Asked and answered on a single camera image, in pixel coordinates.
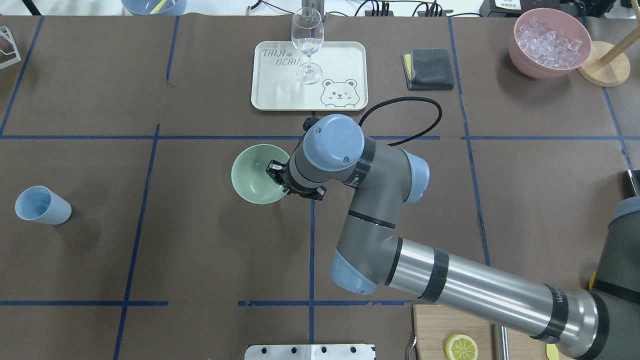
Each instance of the silver metal tube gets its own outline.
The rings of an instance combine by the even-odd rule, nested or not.
[[[584,290],[552,290],[407,239],[389,286],[556,343],[570,357],[589,350],[598,327],[595,301]],[[559,320],[559,308],[565,322]],[[557,322],[560,328],[553,336],[551,324]]]
[[[507,328],[493,324],[493,349],[495,350],[496,360],[509,360],[509,337]]]
[[[403,239],[396,272],[389,286],[417,297],[427,287],[433,268],[433,248]]]

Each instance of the white tray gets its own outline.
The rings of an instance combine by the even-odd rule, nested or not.
[[[253,106],[258,110],[311,111],[355,111],[367,106],[367,58],[361,43],[324,42],[311,56],[311,62],[323,72],[321,80],[312,85],[296,78],[296,69],[306,60],[290,41],[259,43],[253,55]],[[341,99],[334,92],[342,95]]]

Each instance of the green bowl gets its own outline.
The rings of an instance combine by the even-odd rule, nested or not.
[[[271,204],[286,195],[266,172],[271,160],[289,161],[289,154],[268,143],[260,143],[245,149],[231,167],[231,183],[237,194],[254,204]]]

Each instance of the bear illustration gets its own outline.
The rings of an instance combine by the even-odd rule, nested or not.
[[[325,79],[322,82],[324,92],[320,96],[320,101],[327,108],[355,108],[355,104],[360,101],[360,96],[356,92],[357,83],[354,79],[349,79],[343,83]]]

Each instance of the wooden stand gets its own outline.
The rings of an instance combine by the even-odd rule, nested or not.
[[[640,22],[640,10],[637,0],[633,0],[636,18]],[[588,81],[600,86],[618,86],[629,77],[631,64],[624,55],[631,44],[640,38],[640,26],[631,31],[618,45],[607,42],[594,41],[591,44],[591,54],[587,61],[578,68],[578,72]]]

